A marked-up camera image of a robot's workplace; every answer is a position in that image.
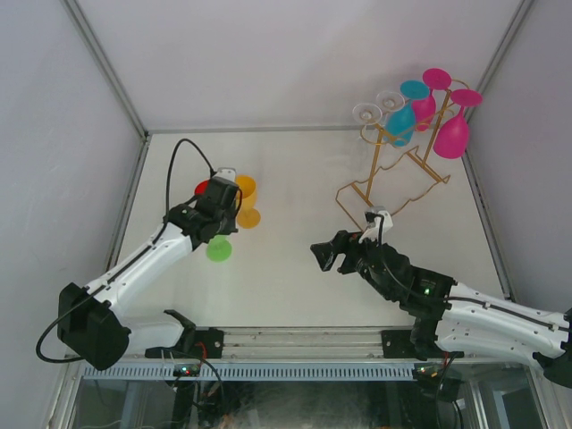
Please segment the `magenta wine glass front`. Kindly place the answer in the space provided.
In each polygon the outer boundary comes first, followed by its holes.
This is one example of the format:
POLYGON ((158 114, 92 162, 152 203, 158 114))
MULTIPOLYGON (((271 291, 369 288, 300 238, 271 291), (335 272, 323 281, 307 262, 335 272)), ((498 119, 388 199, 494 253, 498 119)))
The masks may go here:
POLYGON ((468 107, 480 105, 483 96, 472 89, 462 88, 454 90, 450 100, 459 106, 459 111, 441 127, 434 141, 433 150, 442 158, 457 159, 463 156, 470 138, 464 111, 468 107))

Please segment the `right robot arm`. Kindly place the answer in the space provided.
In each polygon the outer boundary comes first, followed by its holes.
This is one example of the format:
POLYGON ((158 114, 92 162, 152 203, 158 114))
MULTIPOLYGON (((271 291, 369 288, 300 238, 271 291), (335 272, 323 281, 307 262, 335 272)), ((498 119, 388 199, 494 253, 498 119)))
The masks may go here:
POLYGON ((447 352, 517 362, 563 387, 571 385, 571 314, 525 307, 414 266, 387 243, 338 231, 311 245, 320 269, 358 274, 384 299, 415 319, 412 349, 422 357, 447 352))

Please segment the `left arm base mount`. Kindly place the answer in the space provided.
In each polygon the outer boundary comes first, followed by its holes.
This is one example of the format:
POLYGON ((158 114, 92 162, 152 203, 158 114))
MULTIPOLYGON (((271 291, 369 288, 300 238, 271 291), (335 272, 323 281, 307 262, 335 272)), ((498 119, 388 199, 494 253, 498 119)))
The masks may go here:
POLYGON ((154 347, 145 351, 146 358, 220 358, 223 355, 224 331, 215 328, 185 331, 170 348, 154 347))

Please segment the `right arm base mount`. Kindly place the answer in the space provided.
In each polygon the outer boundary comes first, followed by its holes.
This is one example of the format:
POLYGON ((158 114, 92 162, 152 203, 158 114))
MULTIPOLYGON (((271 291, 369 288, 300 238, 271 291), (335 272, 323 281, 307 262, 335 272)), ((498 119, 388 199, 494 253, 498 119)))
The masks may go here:
POLYGON ((436 344, 434 331, 417 328, 389 329, 381 332, 383 356, 385 358, 411 358, 420 361, 445 358, 445 355, 463 358, 463 351, 445 351, 436 344))

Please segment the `yellow wine glass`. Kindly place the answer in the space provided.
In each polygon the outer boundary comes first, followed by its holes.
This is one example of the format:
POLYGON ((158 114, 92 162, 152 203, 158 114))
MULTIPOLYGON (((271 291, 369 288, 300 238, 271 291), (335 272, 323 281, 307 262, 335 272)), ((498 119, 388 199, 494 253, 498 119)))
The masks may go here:
POLYGON ((261 220, 261 214, 256 209, 257 183, 250 176, 243 174, 237 176, 236 182, 242 191, 241 207, 236 218, 237 223, 244 229, 255 228, 261 220))

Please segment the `green wine glass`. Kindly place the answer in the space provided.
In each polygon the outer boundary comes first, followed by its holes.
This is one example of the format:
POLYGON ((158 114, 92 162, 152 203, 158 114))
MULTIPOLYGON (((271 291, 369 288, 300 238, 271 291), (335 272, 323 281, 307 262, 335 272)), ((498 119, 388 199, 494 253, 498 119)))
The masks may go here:
POLYGON ((206 246, 206 257, 216 263, 227 260, 231 253, 232 245, 223 235, 213 237, 206 246))

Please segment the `red wine glass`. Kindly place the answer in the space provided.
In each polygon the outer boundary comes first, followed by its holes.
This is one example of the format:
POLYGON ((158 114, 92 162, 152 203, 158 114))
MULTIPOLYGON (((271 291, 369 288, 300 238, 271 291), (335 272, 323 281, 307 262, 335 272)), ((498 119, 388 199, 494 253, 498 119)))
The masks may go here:
POLYGON ((206 192, 209 180, 201 181, 194 189, 195 196, 201 196, 206 192))

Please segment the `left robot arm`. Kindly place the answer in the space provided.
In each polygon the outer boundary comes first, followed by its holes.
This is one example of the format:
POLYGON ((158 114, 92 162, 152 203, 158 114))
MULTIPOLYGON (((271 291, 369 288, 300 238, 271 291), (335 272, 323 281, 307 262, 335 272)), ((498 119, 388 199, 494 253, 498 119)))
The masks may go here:
POLYGON ((59 294, 57 337, 102 371, 126 354, 153 356, 167 349, 184 358, 196 346, 196 326, 174 309, 143 317, 130 304, 158 276, 219 235, 236 232, 236 172, 221 168, 203 193, 169 210, 165 222, 136 251, 86 286, 70 283, 59 294))

